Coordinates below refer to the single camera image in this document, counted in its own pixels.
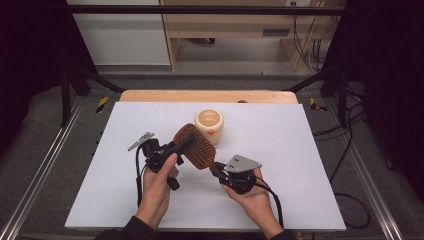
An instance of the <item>aluminum rail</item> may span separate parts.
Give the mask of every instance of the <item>aluminum rail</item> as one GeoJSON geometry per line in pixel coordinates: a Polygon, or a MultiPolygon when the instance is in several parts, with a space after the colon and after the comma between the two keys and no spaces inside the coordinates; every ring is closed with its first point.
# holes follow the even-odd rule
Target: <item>aluminum rail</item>
{"type": "MultiPolygon", "coordinates": [[[[338,122],[337,117],[337,103],[334,100],[334,98],[325,99],[327,106],[329,107],[329,110],[336,122],[338,122]]],[[[345,133],[342,135],[343,140],[345,144],[348,144],[349,139],[349,133],[345,133]]],[[[362,187],[365,191],[365,194],[368,197],[369,203],[371,207],[374,210],[374,214],[378,219],[378,222],[380,223],[381,229],[384,232],[384,235],[386,235],[386,238],[388,240],[402,240],[403,236],[402,233],[399,230],[399,227],[396,224],[396,221],[394,220],[392,214],[390,213],[390,210],[384,201],[383,196],[380,193],[380,190],[377,187],[377,184],[375,183],[374,179],[371,177],[371,173],[368,171],[368,168],[365,166],[364,161],[361,158],[361,155],[359,154],[358,149],[355,146],[354,141],[352,141],[352,144],[350,145],[349,152],[351,154],[351,162],[353,165],[353,168],[356,171],[356,174],[358,175],[358,179],[362,184],[362,187]]]]}
{"type": "Polygon", "coordinates": [[[346,7],[267,7],[198,5],[63,5],[48,4],[46,10],[79,14],[226,14],[226,15],[357,15],[366,11],[346,7]]]}
{"type": "Polygon", "coordinates": [[[66,139],[68,138],[70,131],[72,130],[81,112],[84,102],[85,98],[78,97],[76,99],[72,109],[73,113],[70,121],[65,127],[61,128],[56,135],[56,139],[44,157],[43,162],[41,163],[24,196],[16,207],[15,212],[7,222],[6,226],[4,226],[0,232],[1,240],[13,240],[17,237],[22,224],[24,223],[29,211],[31,210],[31,207],[35,203],[35,200],[37,199],[37,196],[40,193],[51,168],[53,167],[60,151],[62,150],[63,145],[66,142],[66,139]]]}

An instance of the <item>metal bracket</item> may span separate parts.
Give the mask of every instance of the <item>metal bracket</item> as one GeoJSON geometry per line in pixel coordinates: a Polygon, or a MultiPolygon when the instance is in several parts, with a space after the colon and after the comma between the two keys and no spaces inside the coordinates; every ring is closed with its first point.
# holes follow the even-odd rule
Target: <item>metal bracket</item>
{"type": "Polygon", "coordinates": [[[150,138],[152,138],[155,134],[151,133],[151,132],[146,132],[143,136],[141,136],[140,139],[138,139],[133,145],[131,145],[131,147],[128,147],[128,151],[133,150],[134,148],[140,146],[141,144],[143,144],[145,141],[149,140],[150,138]]]}
{"type": "Polygon", "coordinates": [[[224,170],[227,172],[241,173],[260,167],[262,167],[261,163],[236,154],[224,167],[224,170]]]}

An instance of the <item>white cabinet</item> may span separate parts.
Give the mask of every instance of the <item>white cabinet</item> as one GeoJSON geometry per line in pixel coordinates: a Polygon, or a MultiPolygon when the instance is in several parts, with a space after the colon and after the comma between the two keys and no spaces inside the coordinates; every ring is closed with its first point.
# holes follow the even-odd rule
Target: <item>white cabinet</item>
{"type": "MultiPolygon", "coordinates": [[[[157,0],[67,0],[86,5],[159,5],[157,0]]],[[[74,14],[95,65],[169,65],[159,14],[74,14]]]]}

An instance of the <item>white cup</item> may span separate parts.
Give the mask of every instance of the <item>white cup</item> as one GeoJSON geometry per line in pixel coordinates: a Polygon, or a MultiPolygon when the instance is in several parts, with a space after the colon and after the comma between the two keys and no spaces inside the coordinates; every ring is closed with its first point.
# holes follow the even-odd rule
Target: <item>white cup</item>
{"type": "Polygon", "coordinates": [[[194,119],[194,124],[212,145],[216,145],[221,141],[224,118],[220,112],[213,109],[200,111],[194,119]]]}

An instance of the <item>wooden table edge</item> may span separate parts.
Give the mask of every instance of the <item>wooden table edge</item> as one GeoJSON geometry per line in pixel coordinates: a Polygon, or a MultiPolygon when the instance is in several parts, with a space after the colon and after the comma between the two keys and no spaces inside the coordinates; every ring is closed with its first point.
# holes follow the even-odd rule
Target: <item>wooden table edge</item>
{"type": "Polygon", "coordinates": [[[270,90],[126,90],[120,102],[238,102],[297,104],[296,95],[270,90]]]}

